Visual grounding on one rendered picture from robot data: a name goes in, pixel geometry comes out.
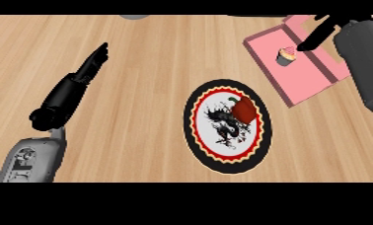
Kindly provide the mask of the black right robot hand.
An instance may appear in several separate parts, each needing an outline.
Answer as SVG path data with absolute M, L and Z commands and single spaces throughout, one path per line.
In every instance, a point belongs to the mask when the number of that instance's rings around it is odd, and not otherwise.
M 328 39 L 335 31 L 335 27 L 344 27 L 350 21 L 360 22 L 365 19 L 362 15 L 337 15 L 332 14 L 328 19 L 321 23 L 321 25 L 313 30 L 307 39 L 298 45 L 298 51 L 312 51 L 318 49 L 324 41 Z

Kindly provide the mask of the pink frosted cupcake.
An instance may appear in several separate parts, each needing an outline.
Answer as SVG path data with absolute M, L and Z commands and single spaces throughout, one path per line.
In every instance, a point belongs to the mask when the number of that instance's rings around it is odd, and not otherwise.
M 297 50 L 293 46 L 284 47 L 278 53 L 278 63 L 288 66 L 297 60 Z

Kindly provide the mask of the pink cardboard box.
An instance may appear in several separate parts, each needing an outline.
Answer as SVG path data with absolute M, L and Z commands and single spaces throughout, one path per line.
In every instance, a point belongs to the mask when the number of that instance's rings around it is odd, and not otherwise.
M 282 66 L 278 54 L 282 48 L 297 48 L 310 33 L 303 24 L 310 15 L 293 15 L 275 28 L 244 39 L 244 45 L 273 84 L 278 93 L 291 108 L 338 81 L 350 76 L 344 61 L 337 61 L 325 49 L 296 50 L 297 59 Z

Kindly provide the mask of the black rimmed patterned plate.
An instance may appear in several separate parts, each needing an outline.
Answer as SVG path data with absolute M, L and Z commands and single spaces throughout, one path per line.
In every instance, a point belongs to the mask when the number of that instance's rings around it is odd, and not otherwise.
M 250 124 L 232 114 L 229 98 L 242 96 L 257 109 Z M 244 83 L 219 79 L 195 89 L 186 101 L 185 134 L 194 156 L 213 171 L 242 174 L 262 163 L 272 145 L 272 119 L 259 94 Z

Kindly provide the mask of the red bell pepper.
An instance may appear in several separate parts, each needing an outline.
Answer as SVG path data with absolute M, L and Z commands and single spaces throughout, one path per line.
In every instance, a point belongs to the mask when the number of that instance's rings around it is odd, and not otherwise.
M 253 101 L 245 96 L 242 96 L 241 99 L 231 97 L 229 101 L 235 103 L 235 106 L 232 107 L 235 118 L 245 124 L 250 124 L 257 117 L 257 109 Z

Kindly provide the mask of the grey round object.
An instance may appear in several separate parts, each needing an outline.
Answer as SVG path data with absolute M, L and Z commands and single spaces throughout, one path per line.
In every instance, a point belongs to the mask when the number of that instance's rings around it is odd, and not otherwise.
M 126 20 L 142 20 L 145 18 L 148 18 L 151 15 L 120 15 L 122 18 L 125 18 Z

